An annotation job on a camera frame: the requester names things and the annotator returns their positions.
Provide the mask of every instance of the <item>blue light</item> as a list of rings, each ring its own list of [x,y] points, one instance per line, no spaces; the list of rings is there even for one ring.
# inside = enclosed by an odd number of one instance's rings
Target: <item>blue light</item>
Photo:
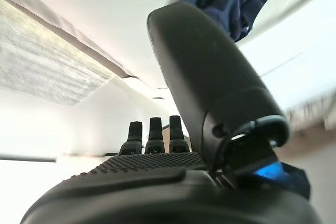
[[[283,175],[283,171],[281,162],[275,162],[257,170],[254,174],[264,178],[276,179]]]

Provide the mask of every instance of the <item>white ceiling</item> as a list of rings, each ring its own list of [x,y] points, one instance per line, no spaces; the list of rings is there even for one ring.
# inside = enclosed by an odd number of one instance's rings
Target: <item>white ceiling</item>
[[[106,51],[107,57],[118,62],[127,73],[139,77],[153,88],[166,87],[148,39],[146,19],[151,11],[167,5],[170,0],[41,1],[59,15],[59,20],[48,20],[48,16],[44,19],[61,26],[62,18],[65,18],[73,24],[74,29]],[[307,31],[315,17],[309,15],[306,19],[300,18],[297,24],[282,21],[310,1],[269,0],[258,15],[252,33],[237,44],[260,75],[309,47],[312,41]],[[36,3],[24,4],[33,13],[43,16],[41,6]],[[276,25],[281,25],[281,29],[262,36]]]

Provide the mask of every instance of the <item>white wall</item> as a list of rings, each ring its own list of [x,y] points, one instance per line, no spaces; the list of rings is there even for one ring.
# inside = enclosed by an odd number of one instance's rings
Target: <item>white wall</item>
[[[118,152],[131,121],[169,114],[154,101],[113,79],[77,106],[0,90],[0,155],[56,157],[60,153],[103,155]]]

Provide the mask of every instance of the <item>textured rubber surface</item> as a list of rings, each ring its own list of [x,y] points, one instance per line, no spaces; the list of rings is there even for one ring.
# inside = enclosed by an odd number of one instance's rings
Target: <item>textured rubber surface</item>
[[[177,166],[183,166],[186,169],[205,168],[205,164],[197,152],[161,153],[111,157],[89,173],[117,173]]]
[[[143,186],[177,183],[182,181],[185,175],[186,169],[184,167],[165,167],[137,171],[126,170],[125,172],[109,172],[106,174],[82,173],[68,180],[64,180],[47,191],[28,209],[23,219],[35,209],[49,202],[61,199],[97,196],[113,191]]]

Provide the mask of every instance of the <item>white surface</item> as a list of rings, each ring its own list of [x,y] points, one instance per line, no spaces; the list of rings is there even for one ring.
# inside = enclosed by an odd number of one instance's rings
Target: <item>white surface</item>
[[[64,179],[56,163],[0,160],[0,223],[19,224],[28,208]]]
[[[119,79],[113,79],[77,106],[0,90],[0,155],[56,157],[62,153],[100,156],[118,152],[131,121],[169,114]]]
[[[67,32],[79,39],[79,31],[83,32],[108,53],[110,60],[119,63],[126,72],[138,76],[152,89],[144,91],[145,94],[161,96],[161,91],[153,88],[164,88],[166,84],[151,49],[146,18],[152,10],[166,5],[169,0],[41,0],[60,15],[56,19],[42,12],[41,6],[35,2],[14,1],[53,25],[64,25],[65,18],[73,27],[65,25],[63,29],[68,29]],[[254,30],[237,44],[282,108],[318,96],[325,92],[320,87],[336,82],[331,73],[331,78],[325,78],[328,73],[323,68],[314,70],[315,76],[323,76],[319,78],[321,82],[305,82],[311,72],[304,69],[298,72],[304,66],[302,63],[286,66],[288,61],[301,57],[316,45],[329,47],[323,42],[336,30],[335,10],[334,0],[269,0],[256,19]],[[332,64],[333,58],[332,54],[326,55],[325,64]],[[139,83],[135,80],[132,86],[142,89]]]
[[[115,77],[4,0],[0,13],[0,89],[75,105]]]

